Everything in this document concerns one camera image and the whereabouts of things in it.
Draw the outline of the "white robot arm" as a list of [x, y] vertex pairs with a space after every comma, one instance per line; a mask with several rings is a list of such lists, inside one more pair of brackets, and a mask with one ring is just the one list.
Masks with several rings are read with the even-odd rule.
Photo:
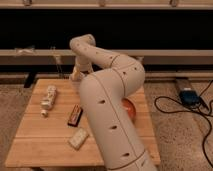
[[101, 68], [82, 79], [79, 95], [107, 171], [157, 171], [122, 104], [123, 98], [142, 87], [142, 64], [128, 55], [98, 48], [90, 34], [73, 38], [70, 48], [80, 70], [91, 64]]

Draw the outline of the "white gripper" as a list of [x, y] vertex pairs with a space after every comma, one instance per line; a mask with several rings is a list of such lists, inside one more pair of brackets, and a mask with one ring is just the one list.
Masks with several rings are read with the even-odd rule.
[[82, 72], [88, 73], [93, 72], [92, 63], [86, 59], [76, 58], [75, 67], [76, 68], [73, 69], [73, 72], [70, 74], [69, 79], [73, 77], [73, 78], [81, 78], [82, 80], [84, 78], [84, 74]]

